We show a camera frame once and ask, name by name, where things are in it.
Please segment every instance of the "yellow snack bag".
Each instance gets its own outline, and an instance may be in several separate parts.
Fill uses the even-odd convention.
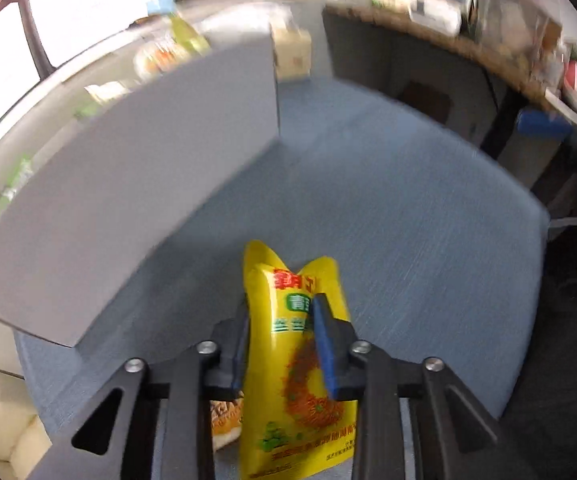
[[[327,295],[333,315],[349,320],[337,263],[321,257],[293,274],[258,240],[244,254],[251,318],[244,380],[240,476],[296,480],[353,456],[357,402],[328,398],[310,300]]]

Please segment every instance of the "metal bolt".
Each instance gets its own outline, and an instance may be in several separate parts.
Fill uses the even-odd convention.
[[[440,372],[444,369],[444,361],[439,357],[427,357],[424,360],[424,368],[431,372]]]
[[[142,361],[142,359],[137,357],[129,359],[124,363],[124,370],[126,370],[131,374],[134,374],[135,372],[140,372],[143,370],[143,368],[144,368],[144,361]]]
[[[362,339],[351,345],[351,352],[355,354],[368,354],[371,351],[371,343]]]
[[[196,348],[200,354],[213,354],[217,350],[217,344],[214,341],[202,341]]]

